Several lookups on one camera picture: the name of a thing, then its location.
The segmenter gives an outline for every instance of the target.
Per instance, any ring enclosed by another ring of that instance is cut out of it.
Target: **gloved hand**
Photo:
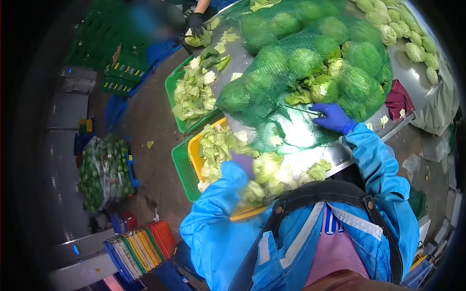
[[[255,180],[256,176],[253,173],[253,157],[246,155],[235,155],[233,152],[230,152],[232,155],[232,161],[237,163],[245,172],[249,180]]]
[[[202,28],[206,28],[204,21],[202,20],[202,13],[194,12],[189,17],[189,27],[191,28],[191,32],[193,36],[200,36],[204,34]]]
[[[326,118],[314,118],[313,123],[326,129],[341,132],[343,135],[347,135],[356,126],[356,121],[350,119],[343,109],[335,103],[317,103],[309,107],[309,110],[319,111],[326,115]]]

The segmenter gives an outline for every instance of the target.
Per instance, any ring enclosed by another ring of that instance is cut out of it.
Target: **black glove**
[[[200,36],[204,34],[202,28],[206,28],[204,21],[202,20],[202,13],[195,12],[191,14],[189,18],[189,27],[193,36]]]

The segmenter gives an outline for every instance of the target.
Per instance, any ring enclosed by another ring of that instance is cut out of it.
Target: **blue glove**
[[[347,135],[356,126],[356,121],[349,118],[343,109],[335,103],[317,103],[309,107],[309,110],[319,111],[326,115],[326,118],[314,118],[313,123],[326,129],[341,132],[343,135]]]

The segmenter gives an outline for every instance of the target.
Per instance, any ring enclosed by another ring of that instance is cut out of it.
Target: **bag of brussels sprouts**
[[[135,192],[128,175],[127,152],[126,142],[112,134],[104,139],[93,137],[84,147],[77,186],[86,209],[96,212],[109,201],[119,202]]]

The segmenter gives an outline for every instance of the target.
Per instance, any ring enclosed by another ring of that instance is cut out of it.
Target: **green plastic crate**
[[[188,143],[193,137],[192,135],[171,150],[171,158],[190,202],[196,201],[201,196],[198,189],[199,179],[188,156]]]
[[[186,66],[193,58],[194,58],[194,55],[189,56],[165,80],[165,90],[167,91],[168,101],[170,102],[171,108],[175,107],[174,92],[175,92],[175,89],[176,89],[176,81],[179,80],[179,79],[182,79],[184,77],[185,71],[183,70],[183,66]],[[216,109],[210,111],[208,114],[206,114],[204,117],[202,117],[197,123],[193,124],[189,128],[187,127],[188,121],[179,120],[175,115],[173,117],[175,117],[175,121],[176,121],[176,124],[178,126],[178,130],[181,133],[188,133],[188,132],[191,132],[191,131],[199,128],[200,126],[205,126],[206,124],[209,123],[210,120],[212,120],[215,117],[220,116],[221,114],[222,114],[222,111],[220,109],[216,108]]]

